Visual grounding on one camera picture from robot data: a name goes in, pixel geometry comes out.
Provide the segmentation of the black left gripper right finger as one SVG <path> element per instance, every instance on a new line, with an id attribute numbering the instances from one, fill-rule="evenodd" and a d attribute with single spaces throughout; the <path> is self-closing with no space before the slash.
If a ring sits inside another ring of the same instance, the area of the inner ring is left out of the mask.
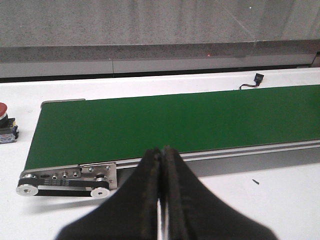
<path id="1" fill-rule="evenodd" d="M 162 236 L 166 240 L 275 240 L 262 224 L 239 213 L 190 170 L 177 150 L 161 157 Z"/>

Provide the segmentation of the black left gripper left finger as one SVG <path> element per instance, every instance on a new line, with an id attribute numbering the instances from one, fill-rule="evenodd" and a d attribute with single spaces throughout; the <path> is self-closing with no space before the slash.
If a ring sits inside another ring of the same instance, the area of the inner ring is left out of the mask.
<path id="1" fill-rule="evenodd" d="M 58 240 L 156 240 L 161 152 L 148 149 L 131 176 L 97 209 L 65 226 Z"/>

